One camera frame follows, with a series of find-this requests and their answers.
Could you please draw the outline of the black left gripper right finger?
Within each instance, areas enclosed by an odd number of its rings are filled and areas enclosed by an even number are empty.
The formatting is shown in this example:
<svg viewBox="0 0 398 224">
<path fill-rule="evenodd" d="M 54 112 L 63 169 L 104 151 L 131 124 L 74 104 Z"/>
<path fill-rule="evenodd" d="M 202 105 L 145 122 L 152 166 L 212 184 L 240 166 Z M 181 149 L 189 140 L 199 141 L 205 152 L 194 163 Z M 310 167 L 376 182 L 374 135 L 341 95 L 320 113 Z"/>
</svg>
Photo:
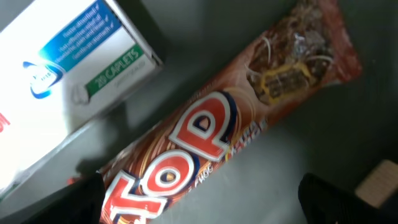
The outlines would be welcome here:
<svg viewBox="0 0 398 224">
<path fill-rule="evenodd" d="M 300 181 L 298 199 L 311 224 L 397 224 L 395 215 L 374 208 L 311 173 L 306 173 Z"/>
</svg>

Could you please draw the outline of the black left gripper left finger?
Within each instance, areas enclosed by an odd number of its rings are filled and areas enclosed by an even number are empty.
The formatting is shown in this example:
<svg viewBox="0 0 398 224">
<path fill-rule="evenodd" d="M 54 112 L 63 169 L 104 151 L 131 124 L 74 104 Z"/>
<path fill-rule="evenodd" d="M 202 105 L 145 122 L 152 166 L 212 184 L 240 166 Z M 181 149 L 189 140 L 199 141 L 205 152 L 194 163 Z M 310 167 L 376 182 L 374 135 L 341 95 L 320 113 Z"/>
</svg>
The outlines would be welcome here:
<svg viewBox="0 0 398 224">
<path fill-rule="evenodd" d="M 25 222 L 33 224 L 98 224 L 105 195 L 102 176 L 98 173 L 78 180 L 62 190 L 41 211 Z"/>
</svg>

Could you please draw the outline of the orange Top chocolate bar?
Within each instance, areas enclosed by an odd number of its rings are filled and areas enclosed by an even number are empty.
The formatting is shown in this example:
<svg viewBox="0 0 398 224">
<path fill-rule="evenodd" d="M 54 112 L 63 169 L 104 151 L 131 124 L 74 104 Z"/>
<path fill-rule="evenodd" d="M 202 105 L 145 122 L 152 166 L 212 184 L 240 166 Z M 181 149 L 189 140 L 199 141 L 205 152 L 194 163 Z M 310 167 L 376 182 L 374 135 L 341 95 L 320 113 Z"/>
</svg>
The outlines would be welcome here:
<svg viewBox="0 0 398 224">
<path fill-rule="evenodd" d="M 338 0 L 301 0 L 167 119 L 99 170 L 96 223 L 145 223 L 319 89 L 362 71 Z"/>
</svg>

